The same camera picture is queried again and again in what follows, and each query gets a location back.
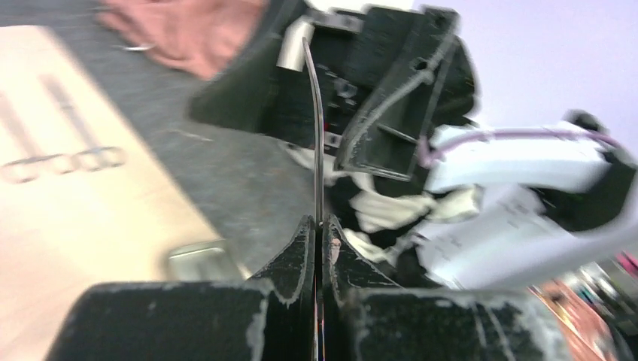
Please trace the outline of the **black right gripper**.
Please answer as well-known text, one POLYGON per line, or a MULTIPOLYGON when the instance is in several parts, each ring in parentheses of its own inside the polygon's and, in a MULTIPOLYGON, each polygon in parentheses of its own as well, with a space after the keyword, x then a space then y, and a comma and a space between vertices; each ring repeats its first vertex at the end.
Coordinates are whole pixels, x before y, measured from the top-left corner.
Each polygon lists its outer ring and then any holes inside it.
POLYGON ((313 148, 306 66, 277 63, 296 15, 313 25, 310 49, 337 170, 409 181, 421 136, 464 123, 474 108, 475 77, 455 11, 373 6, 327 14, 304 1, 276 1, 248 46, 191 99, 190 117, 313 148))

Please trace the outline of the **beige cloth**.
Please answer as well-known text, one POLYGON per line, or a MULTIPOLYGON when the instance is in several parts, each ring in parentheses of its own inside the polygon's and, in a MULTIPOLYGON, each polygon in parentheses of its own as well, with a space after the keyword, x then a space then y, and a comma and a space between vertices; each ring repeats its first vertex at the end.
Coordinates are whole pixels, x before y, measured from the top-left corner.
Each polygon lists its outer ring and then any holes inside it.
POLYGON ((43 360, 69 308, 94 284, 158 281, 169 251, 219 234, 52 30, 1 29, 1 358, 43 360), (46 90, 54 79, 84 124, 124 163, 61 174, 86 144, 46 90))

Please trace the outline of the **straight steel surgical scissors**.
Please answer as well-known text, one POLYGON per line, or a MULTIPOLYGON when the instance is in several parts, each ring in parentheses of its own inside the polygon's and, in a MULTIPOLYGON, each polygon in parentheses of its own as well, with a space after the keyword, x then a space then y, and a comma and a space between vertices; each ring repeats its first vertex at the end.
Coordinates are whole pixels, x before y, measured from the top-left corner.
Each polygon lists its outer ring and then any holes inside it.
POLYGON ((71 156, 75 165, 84 171, 96 172, 125 164, 124 149, 106 146, 100 142, 90 128, 86 117, 80 114, 71 96, 58 80, 48 74, 40 75, 39 80, 84 143, 85 148, 71 156))

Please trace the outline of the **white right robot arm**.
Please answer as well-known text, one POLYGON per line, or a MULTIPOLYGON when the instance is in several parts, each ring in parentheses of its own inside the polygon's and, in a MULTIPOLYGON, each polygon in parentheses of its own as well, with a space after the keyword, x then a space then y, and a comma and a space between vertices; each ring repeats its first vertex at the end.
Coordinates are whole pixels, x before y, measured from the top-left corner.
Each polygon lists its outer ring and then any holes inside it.
POLYGON ((490 285, 490 265, 528 282, 531 267, 511 258, 510 250, 527 250, 556 229, 592 230, 624 207, 634 170, 605 152, 603 173, 583 193, 522 186, 498 193, 481 184, 427 189, 430 171, 415 158, 417 141, 473 128, 467 115, 475 103, 474 76, 452 10, 372 7, 363 14, 325 14, 303 1, 212 1, 200 15, 203 53, 216 75, 192 101, 193 118, 279 138, 306 168, 314 158, 308 73, 275 63, 286 28, 303 15, 312 19, 324 139, 337 137, 323 157, 323 199, 349 244, 404 287, 458 288, 459 280, 444 275, 436 261, 463 259, 468 287, 490 285), (378 125, 384 142, 376 150, 385 166, 407 161, 410 179, 336 171, 347 131, 379 110, 375 97, 401 64, 428 77, 384 108, 378 125))

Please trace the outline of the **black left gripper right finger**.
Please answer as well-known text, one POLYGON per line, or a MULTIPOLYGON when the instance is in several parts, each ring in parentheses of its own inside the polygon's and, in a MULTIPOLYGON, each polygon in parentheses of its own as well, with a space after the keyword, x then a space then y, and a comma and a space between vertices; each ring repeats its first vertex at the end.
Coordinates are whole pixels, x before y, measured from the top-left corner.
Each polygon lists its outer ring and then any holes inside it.
POLYGON ((323 227, 324 359, 570 360, 557 320, 524 292, 405 288, 323 227))

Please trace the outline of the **pink crumpled cloth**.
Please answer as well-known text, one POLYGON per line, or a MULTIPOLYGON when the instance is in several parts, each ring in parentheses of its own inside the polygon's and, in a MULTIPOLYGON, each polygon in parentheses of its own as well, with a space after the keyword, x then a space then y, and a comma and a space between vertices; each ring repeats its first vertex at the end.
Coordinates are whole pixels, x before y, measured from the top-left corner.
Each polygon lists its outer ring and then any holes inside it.
POLYGON ((209 80, 250 40, 263 0, 111 0, 97 20, 118 32, 122 49, 209 80))

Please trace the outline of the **curved steel clamp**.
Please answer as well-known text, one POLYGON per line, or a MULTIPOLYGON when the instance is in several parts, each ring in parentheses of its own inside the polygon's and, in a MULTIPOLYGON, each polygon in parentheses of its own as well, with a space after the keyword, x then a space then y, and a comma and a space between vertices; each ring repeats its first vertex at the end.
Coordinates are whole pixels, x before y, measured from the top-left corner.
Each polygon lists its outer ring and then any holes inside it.
POLYGON ((314 220, 316 227, 324 221, 324 110, 321 89, 308 39, 302 39, 314 111, 314 220))

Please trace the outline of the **metal surgical instrument tray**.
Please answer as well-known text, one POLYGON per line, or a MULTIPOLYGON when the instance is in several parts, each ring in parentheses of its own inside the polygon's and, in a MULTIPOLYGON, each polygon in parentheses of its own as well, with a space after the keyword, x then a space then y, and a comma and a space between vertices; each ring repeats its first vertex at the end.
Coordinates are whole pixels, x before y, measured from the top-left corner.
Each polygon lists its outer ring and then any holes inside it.
POLYGON ((202 241, 170 250, 166 271, 176 281, 242 281, 245 279, 224 240, 202 241))

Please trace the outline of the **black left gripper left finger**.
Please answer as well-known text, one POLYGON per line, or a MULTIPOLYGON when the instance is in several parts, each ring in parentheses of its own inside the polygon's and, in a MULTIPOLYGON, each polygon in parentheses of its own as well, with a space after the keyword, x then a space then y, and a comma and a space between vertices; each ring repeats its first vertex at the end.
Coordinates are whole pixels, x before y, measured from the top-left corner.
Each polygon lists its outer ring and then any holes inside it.
POLYGON ((74 303, 48 360, 312 360, 315 224, 246 281, 105 283, 74 303))

